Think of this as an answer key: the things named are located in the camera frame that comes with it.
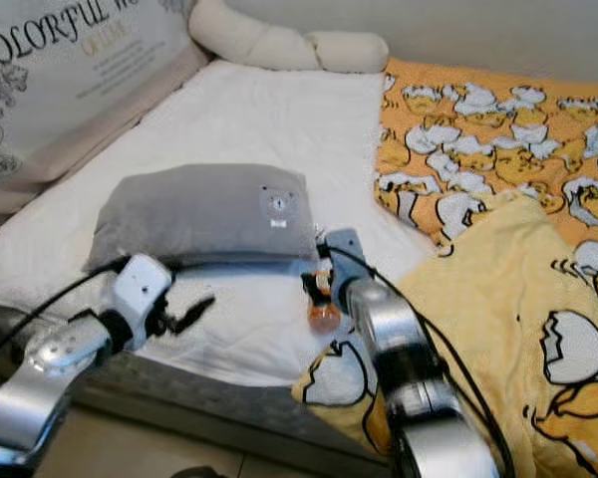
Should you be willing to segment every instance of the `white wall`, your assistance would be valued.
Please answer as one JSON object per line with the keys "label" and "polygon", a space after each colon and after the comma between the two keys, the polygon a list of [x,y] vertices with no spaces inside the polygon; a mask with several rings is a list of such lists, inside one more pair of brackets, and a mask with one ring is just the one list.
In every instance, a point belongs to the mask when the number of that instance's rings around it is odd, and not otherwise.
{"label": "white wall", "polygon": [[598,0],[227,0],[298,28],[373,31],[404,60],[598,82]]}

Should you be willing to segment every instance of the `floor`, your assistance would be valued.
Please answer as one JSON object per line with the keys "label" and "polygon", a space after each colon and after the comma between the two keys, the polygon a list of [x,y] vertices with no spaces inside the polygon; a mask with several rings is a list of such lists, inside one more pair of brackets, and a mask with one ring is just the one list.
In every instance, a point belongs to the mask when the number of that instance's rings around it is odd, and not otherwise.
{"label": "floor", "polygon": [[317,476],[237,450],[74,408],[36,477],[170,478],[194,466],[211,466],[227,478]]}

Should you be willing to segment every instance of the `bed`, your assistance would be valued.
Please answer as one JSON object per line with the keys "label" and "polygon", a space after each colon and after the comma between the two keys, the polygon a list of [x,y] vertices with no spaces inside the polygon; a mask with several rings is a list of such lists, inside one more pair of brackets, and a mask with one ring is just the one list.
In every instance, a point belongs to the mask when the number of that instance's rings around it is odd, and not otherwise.
{"label": "bed", "polygon": [[[318,229],[354,227],[368,259],[399,279],[433,247],[372,198],[382,92],[382,75],[212,62],[0,229],[0,330],[79,275],[98,211],[123,177],[187,163],[255,162],[303,173]],[[289,385],[349,327],[344,320],[335,333],[311,332],[299,279],[309,267],[212,265],[180,274],[168,295],[172,312],[208,290],[217,307],[179,338],[113,360],[78,401],[319,473],[381,476],[381,458],[290,396]],[[62,300],[35,327],[98,304],[110,280]]]}

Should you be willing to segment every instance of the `gray fabric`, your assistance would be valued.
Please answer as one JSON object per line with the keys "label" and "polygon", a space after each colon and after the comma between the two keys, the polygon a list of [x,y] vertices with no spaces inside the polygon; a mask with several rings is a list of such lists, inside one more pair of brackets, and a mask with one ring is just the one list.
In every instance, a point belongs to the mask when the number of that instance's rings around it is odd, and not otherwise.
{"label": "gray fabric", "polygon": [[86,270],[121,254],[167,265],[316,255],[305,178],[259,164],[190,164],[124,179],[100,211]]}

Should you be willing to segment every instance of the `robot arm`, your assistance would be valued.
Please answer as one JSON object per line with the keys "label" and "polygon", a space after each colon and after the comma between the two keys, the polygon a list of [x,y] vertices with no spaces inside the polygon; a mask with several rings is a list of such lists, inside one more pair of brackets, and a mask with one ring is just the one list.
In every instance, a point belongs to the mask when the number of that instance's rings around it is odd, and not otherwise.
{"label": "robot arm", "polygon": [[110,356],[145,344],[147,321],[161,317],[171,282],[160,263],[134,256],[114,284],[111,309],[87,312],[29,341],[22,364],[0,387],[0,477],[33,476],[73,386]]}
{"label": "robot arm", "polygon": [[322,250],[331,251],[333,301],[353,319],[377,371],[393,437],[394,476],[498,476],[487,445],[445,380],[443,361],[416,311],[365,267],[337,253],[363,258],[356,233],[330,233]]}

